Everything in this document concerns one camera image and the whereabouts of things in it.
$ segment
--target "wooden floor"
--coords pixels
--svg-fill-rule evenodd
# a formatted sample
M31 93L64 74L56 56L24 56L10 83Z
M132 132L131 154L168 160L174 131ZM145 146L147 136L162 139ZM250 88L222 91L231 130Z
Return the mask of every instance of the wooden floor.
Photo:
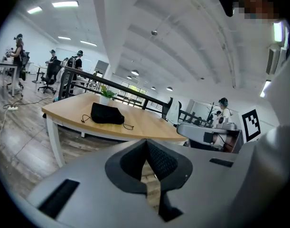
M17 111L7 111L6 121L1 134L0 175L9 189L13 189L22 197L26 197L34 186L58 169L51 149L49 137L44 128L41 107L52 102L55 96L50 90L37 91L43 84L35 84L35 75L27 75L24 85L23 99L18 104L37 102L18 106ZM2 87L0 74L0 129L4 119L5 104L12 104L21 99L20 94L12 97L6 87ZM119 141L112 141L93 136L82 138L80 133L59 127L59 139L63 148L65 161L80 157L88 152L108 148ZM147 184L148 203L158 210L160 184L148 163L143 167L141 181Z

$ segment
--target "ceiling light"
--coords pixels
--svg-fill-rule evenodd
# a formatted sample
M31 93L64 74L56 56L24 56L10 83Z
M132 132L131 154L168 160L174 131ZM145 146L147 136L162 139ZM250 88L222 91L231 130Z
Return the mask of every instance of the ceiling light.
M77 1L72 1L72 2L55 2L52 3L54 8L60 8L60 7L78 7L78 2Z
M93 44L93 43L90 43L90 42L86 42L86 41L83 41L83 40L81 40L80 42L88 44L88 45L91 45L91 46L95 46L95 47L97 46L96 44Z
M41 7L36 7L36 8L30 9L27 12L29 14L32 14L32 13L36 13L36 12L39 12L39 11L42 11Z
M60 38L60 39L64 39L64 40L71 40L69 37L62 37L62 36L59 36L58 38Z
M282 30L282 22L274 23L274 40L281 42L283 40L283 30Z
M134 75L140 75L137 70L133 70L133 71L131 71L131 73L133 73Z
M265 97L264 90L270 85L270 83L271 83L270 80L266 80L265 85L264 85L264 88L263 88L263 90L262 90L262 92L260 94L260 97L263 97L263 98Z

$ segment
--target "black slot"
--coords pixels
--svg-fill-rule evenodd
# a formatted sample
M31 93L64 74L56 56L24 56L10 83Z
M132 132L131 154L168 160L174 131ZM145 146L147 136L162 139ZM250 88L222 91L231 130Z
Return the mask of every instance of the black slot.
M54 192L51 193L46 201L39 207L39 210L55 219L78 185L79 182L77 181L69 179L64 180L63 183L60 184L60 186L54 190Z
M217 158L212 158L209 162L217 164L217 165L223 165L229 168L232 167L232 165L234 164L232 161L225 161L225 160L221 160Z

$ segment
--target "ceiling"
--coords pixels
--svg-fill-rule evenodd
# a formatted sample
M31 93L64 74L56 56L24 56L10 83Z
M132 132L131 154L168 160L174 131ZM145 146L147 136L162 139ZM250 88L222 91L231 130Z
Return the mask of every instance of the ceiling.
M93 0L77 0L76 8L54 8L52 2L75 0L20 0L16 12L26 21L42 29L56 43L89 48L106 55L97 24ZM40 6L41 12L28 14L27 10ZM71 40L59 39L69 37ZM97 47L82 44L80 40L95 43Z
M113 72L126 78L137 69L140 83L147 81L157 91L168 86L175 91L192 84L259 94L266 80L268 47L274 43L272 24L247 19L238 9L229 18L218 0L133 0L129 8L125 7L129 14L118 30L117 23L124 14L115 13L111 20L107 11L112 8L110 2L120 7L124 0L104 1L104 23L96 15L101 11L94 7L94 0L77 0L79 7L69 9L55 9L51 3L56 1L66 0L22 0L18 11L59 43L96 43L94 49L109 60L116 50L118 58L110 61ZM43 11L26 13L35 6ZM108 28L115 34L108 33ZM114 39L117 34L121 41ZM114 41L113 48L103 39L108 36L111 43Z

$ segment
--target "white desk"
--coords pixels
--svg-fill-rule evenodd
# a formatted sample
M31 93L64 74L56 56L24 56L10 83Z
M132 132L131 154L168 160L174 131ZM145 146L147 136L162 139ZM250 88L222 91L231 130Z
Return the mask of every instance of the white desk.
M4 62L0 62L0 67L13 68L14 69L14 75L12 77L12 96L14 97L17 65L12 64L12 63L7 63L7 61L4 61ZM5 72L3 72L3 81L2 81L3 86L2 87L4 87L4 78L5 78Z

